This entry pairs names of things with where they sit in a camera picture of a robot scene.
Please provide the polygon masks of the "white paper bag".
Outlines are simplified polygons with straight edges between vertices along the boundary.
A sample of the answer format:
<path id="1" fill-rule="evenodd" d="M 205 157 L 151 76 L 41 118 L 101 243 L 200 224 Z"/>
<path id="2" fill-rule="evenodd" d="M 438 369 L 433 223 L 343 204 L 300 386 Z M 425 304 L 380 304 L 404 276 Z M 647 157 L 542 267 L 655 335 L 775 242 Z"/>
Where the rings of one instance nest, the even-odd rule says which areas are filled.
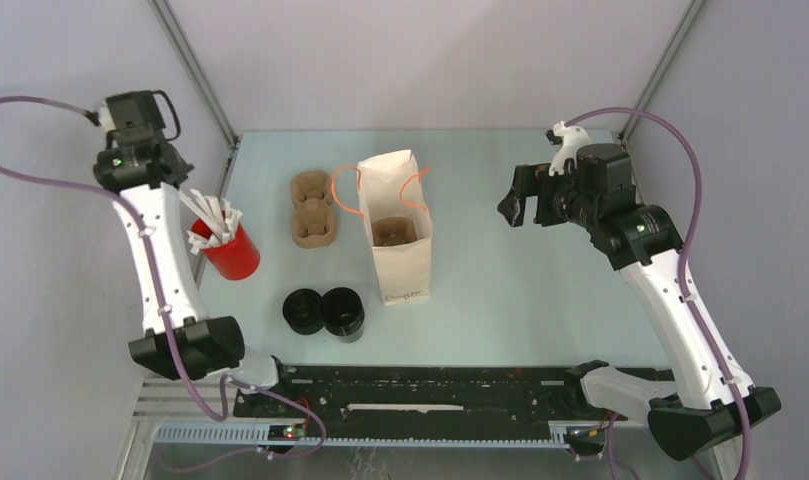
<path id="1" fill-rule="evenodd" d="M 339 198 L 338 176 L 345 170 L 356 172 L 355 208 Z M 331 174 L 333 201 L 363 224 L 386 306 L 431 295 L 434 224 L 422 187 L 430 171 L 407 149 L 343 165 Z"/>

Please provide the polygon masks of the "black cup stack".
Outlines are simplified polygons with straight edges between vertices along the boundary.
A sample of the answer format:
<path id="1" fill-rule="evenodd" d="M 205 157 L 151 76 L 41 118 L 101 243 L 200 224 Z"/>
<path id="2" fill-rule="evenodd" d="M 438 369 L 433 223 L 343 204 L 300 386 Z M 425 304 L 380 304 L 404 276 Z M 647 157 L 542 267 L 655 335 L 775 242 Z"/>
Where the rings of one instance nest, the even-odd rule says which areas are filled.
<path id="1" fill-rule="evenodd" d="M 344 343 L 354 343 L 363 334 L 365 310 L 360 295 L 347 287 L 336 287 L 321 297 L 320 317 L 325 329 Z"/>

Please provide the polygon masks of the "brown pulp cup carrier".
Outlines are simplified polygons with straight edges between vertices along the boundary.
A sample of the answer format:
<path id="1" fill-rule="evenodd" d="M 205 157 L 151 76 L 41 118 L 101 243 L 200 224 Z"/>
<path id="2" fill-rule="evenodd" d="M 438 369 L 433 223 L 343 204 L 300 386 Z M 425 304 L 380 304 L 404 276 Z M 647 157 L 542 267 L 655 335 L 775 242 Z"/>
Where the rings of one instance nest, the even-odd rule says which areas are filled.
<path id="1" fill-rule="evenodd" d="M 330 246 L 338 233 L 331 175 L 324 170 L 296 174 L 290 181 L 290 197 L 295 208 L 291 221 L 295 244 L 303 249 Z"/>

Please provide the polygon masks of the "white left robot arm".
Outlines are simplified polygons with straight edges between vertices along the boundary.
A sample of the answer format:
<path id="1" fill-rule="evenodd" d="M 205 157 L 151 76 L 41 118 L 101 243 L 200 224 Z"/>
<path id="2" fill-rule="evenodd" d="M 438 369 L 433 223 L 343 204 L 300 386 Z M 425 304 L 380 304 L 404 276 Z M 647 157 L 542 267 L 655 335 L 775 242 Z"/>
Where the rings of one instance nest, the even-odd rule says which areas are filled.
<path id="1" fill-rule="evenodd" d="M 247 346 L 237 320 L 213 317 L 203 303 L 187 259 L 181 230 L 181 184 L 192 165 L 164 133 L 160 90 L 108 97 L 97 120 L 106 147 L 93 173 L 116 195 L 142 295 L 143 336 L 129 343 L 135 363 L 170 379 L 225 375 L 235 385 L 259 389 L 258 404 L 284 416 L 296 403 L 295 388 L 279 379 L 281 365 Z"/>

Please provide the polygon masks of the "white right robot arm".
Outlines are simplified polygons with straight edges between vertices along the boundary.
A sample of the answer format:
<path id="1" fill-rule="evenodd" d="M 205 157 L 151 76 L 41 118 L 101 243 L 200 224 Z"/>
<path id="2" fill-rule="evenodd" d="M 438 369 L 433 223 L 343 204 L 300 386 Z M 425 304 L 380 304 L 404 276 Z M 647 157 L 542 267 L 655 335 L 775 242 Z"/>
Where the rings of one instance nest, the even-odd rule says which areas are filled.
<path id="1" fill-rule="evenodd" d="M 755 385 L 724 344 L 690 272 L 678 270 L 683 241 L 662 207 L 637 200 L 628 153 L 592 144 L 561 173 L 553 163 L 518 165 L 497 210 L 519 227 L 529 198 L 536 201 L 536 224 L 586 230 L 640 299 L 674 376 L 653 382 L 603 361 L 581 364 L 567 371 L 561 392 L 568 414 L 621 414 L 647 426 L 658 446 L 682 461 L 781 410 L 776 391 Z"/>

